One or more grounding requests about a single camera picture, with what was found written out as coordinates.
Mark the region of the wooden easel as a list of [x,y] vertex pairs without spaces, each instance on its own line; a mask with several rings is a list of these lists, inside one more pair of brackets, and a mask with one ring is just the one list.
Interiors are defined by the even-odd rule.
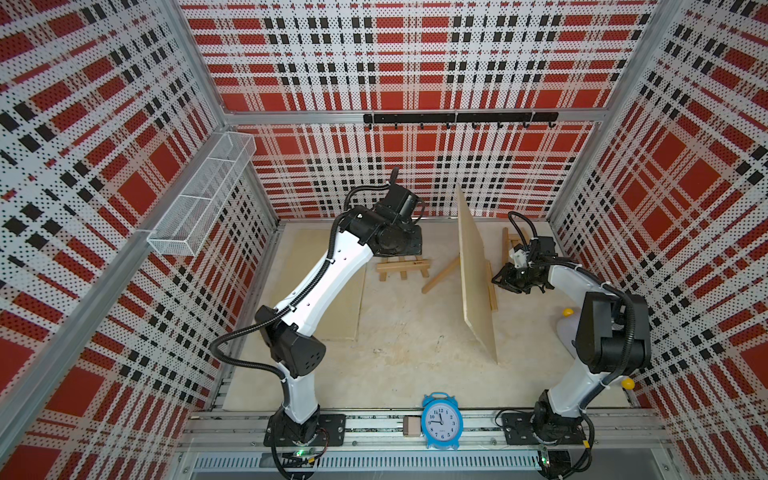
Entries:
[[[461,259],[459,257],[454,258],[442,271],[440,271],[434,278],[429,280],[421,289],[422,294],[427,294],[430,292],[438,283],[445,280],[454,270],[458,269],[460,267]],[[486,260],[485,261],[485,272],[486,272],[486,280],[487,280],[487,290],[488,290],[488,298],[489,298],[489,305],[492,312],[496,312],[498,310],[498,299],[495,291],[495,285],[491,282],[492,280],[492,269],[491,269],[491,263]]]
[[431,264],[430,259],[425,259],[420,255],[412,258],[389,257],[379,262],[375,269],[381,282],[386,281],[388,276],[392,274],[399,274],[402,280],[407,280],[410,272],[418,272],[423,278],[429,278]]
[[502,255],[501,260],[503,264],[509,263],[511,255],[515,251],[517,245],[522,244],[522,240],[530,240],[530,232],[526,227],[522,228],[522,234],[519,234],[512,227],[504,227],[502,229]]

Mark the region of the plywood board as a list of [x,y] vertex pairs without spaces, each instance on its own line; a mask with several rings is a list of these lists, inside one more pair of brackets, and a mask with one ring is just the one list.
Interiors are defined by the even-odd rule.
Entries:
[[[274,307],[283,300],[309,274],[315,264],[326,255],[329,228],[294,228],[291,226],[281,241],[283,254],[270,273],[270,294],[264,304]],[[345,284],[324,312],[314,336],[323,341],[356,341],[365,268],[362,267]]]
[[498,362],[487,261],[482,236],[462,190],[457,187],[458,238],[463,319],[493,363]]

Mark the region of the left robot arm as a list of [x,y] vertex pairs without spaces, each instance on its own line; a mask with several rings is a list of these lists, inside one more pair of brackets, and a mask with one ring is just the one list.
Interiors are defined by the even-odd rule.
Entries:
[[[314,336],[324,313],[347,282],[372,258],[420,256],[421,226],[412,218],[420,198],[397,183],[392,169],[386,184],[362,185],[350,190],[343,210],[331,227],[328,247],[306,277],[275,307],[259,307],[254,323],[234,330],[210,345],[222,363],[276,375],[283,401],[271,416],[271,438],[308,444],[319,429],[320,407],[314,370],[326,347]],[[274,363],[245,361],[221,350],[237,338],[259,332]]]

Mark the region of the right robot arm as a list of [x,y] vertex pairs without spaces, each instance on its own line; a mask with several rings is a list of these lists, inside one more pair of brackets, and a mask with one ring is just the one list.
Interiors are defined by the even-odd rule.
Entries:
[[648,304],[641,295],[614,287],[575,261],[556,252],[555,240],[538,233],[532,220],[510,211],[507,217],[519,235],[525,222],[529,237],[508,253],[492,283],[516,293],[560,290],[581,305],[577,320],[561,319],[557,332],[571,348],[574,363],[562,380],[545,390],[531,417],[533,434],[543,444],[558,443],[587,420],[588,406],[613,385],[626,382],[652,357]]

